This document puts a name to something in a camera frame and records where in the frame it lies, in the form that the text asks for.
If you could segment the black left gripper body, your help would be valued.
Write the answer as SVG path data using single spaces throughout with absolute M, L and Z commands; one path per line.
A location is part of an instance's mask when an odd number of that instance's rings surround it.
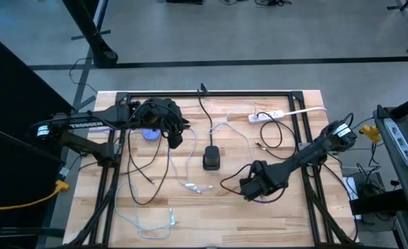
M 170 149 L 176 149 L 183 142 L 182 133 L 190 128 L 189 120 L 170 98 L 146 100 L 138 110 L 138 122 L 141 128 L 159 130 Z

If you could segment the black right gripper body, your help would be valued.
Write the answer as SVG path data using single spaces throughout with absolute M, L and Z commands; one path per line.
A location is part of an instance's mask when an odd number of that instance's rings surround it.
M 247 201 L 259 196 L 269 196 L 287 187 L 286 167 L 279 163 L 269 165 L 256 160 L 250 165 L 248 176 L 239 180 L 240 193 Z

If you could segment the lavender round power hub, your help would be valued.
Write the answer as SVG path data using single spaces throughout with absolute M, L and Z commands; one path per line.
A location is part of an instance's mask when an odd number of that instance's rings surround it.
M 146 141 L 157 141 L 161 137 L 159 129 L 142 129 L 141 133 Z

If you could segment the black tower power strip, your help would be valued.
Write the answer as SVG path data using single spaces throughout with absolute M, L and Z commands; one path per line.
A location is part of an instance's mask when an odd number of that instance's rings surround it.
M 207 146 L 203 154 L 203 169 L 206 171 L 216 171 L 220 169 L 220 164 L 219 148 L 214 145 Z

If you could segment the white power strip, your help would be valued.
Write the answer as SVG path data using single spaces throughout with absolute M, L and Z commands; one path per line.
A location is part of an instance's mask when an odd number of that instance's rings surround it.
M 279 120 L 284 117 L 284 112 L 282 110 L 269 111 L 269 112 L 259 112 L 253 113 L 248 116 L 248 122 L 268 122 L 271 120 Z

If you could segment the yellow connector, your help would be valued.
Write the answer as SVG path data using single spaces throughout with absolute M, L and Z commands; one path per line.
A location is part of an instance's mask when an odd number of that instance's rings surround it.
M 368 125 L 364 125 L 362 128 L 359 129 L 359 133 L 365 135 L 374 143 L 378 143 L 382 140 L 380 131 L 377 127 L 370 127 Z

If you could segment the grey power strip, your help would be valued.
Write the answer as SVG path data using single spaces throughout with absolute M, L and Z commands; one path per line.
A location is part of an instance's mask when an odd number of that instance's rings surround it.
M 386 130 L 389 132 L 391 139 L 395 143 L 395 147 L 400 153 L 402 160 L 408 167 L 408 143 L 405 140 L 405 137 L 403 136 L 398 125 L 391 118 L 385 118 L 383 123 Z

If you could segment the black curtain panel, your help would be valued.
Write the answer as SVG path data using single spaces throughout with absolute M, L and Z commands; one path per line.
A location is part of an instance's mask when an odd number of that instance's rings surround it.
M 62 148 L 36 138 L 35 123 L 72 106 L 0 41 L 0 249 L 35 249 L 64 165 Z

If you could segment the black stand post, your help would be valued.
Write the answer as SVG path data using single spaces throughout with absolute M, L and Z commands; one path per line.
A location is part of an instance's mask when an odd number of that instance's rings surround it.
M 109 0 L 62 0 L 93 53 L 93 63 L 99 68 L 117 64 L 118 54 L 102 37 L 102 22 Z

